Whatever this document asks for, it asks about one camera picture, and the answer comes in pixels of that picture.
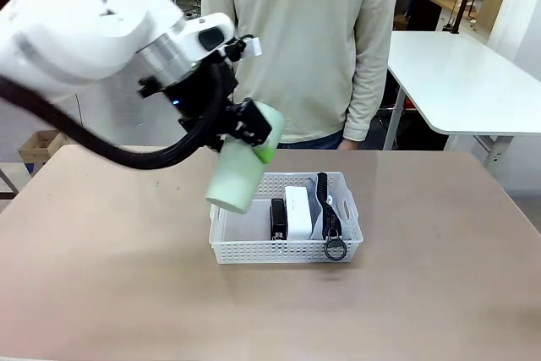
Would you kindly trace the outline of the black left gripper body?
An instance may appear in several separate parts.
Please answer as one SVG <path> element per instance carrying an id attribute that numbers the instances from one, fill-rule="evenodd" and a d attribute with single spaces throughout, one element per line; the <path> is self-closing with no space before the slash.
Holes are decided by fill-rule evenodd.
<path id="1" fill-rule="evenodd" d="M 222 148 L 223 136 L 227 134 L 230 108 L 233 103 L 231 94 L 238 85 L 232 68 L 227 63 L 215 64 L 221 78 L 222 100 L 215 123 L 211 127 L 210 135 L 204 139 L 203 145 L 208 148 Z M 180 114 L 180 126 L 189 132 L 202 118 L 210 105 L 217 88 L 211 65 L 206 64 L 197 69 L 184 81 L 166 88 L 163 93 Z"/>

